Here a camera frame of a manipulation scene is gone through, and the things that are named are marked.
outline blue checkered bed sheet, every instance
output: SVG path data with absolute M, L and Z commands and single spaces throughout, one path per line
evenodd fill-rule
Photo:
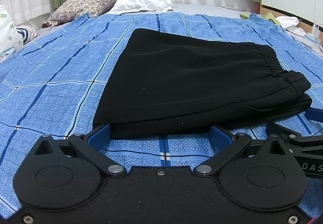
M 210 41 L 254 42 L 273 47 L 282 67 L 302 72 L 311 82 L 312 107 L 323 108 L 323 59 L 285 31 L 252 14 L 248 20 L 207 15 L 88 14 L 31 43 L 0 64 L 0 214 L 12 215 L 20 204 L 12 187 L 19 165 L 41 134 L 54 138 L 88 133 L 100 96 L 119 55 L 136 28 Z M 303 135 L 319 134 L 323 124 L 304 114 L 278 121 Z M 264 139 L 265 125 L 245 132 Z M 130 170 L 132 165 L 191 168 L 217 152 L 207 134 L 161 135 L 111 140 L 101 152 Z M 301 207 L 316 216 L 323 210 L 322 181 L 308 179 Z

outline elastic waistband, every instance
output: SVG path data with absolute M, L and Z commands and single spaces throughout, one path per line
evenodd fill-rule
M 306 77 L 300 73 L 293 70 L 287 71 L 280 65 L 276 52 L 268 45 L 256 45 L 256 48 L 263 55 L 267 65 L 272 71 L 273 77 L 282 77 L 289 82 L 293 88 L 297 91 L 297 95 L 302 95 L 306 90 L 311 88 L 311 83 L 306 79 Z

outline floral pillow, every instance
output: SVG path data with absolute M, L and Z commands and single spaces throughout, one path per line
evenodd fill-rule
M 85 13 L 97 17 L 111 9 L 117 0 L 67 0 L 49 18 L 48 21 L 60 23 L 72 22 Z

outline folded black pants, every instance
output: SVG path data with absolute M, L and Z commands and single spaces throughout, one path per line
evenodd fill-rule
M 136 29 L 103 91 L 93 128 L 112 138 L 236 128 L 304 111 L 311 84 L 267 45 Z

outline pillowcase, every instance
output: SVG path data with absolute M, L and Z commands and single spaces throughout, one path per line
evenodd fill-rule
M 22 36 L 18 33 L 15 22 L 0 5 L 0 63 L 23 48 Z
M 172 10 L 171 0 L 117 0 L 109 14 L 122 14 L 139 11 L 167 12 Z
M 97 17 L 113 7 L 117 0 L 67 0 L 49 18 L 48 21 L 72 22 L 85 13 Z
M 29 25 L 20 25 L 17 26 L 16 29 L 18 33 L 22 35 L 24 39 L 24 45 L 39 36 L 38 32 Z

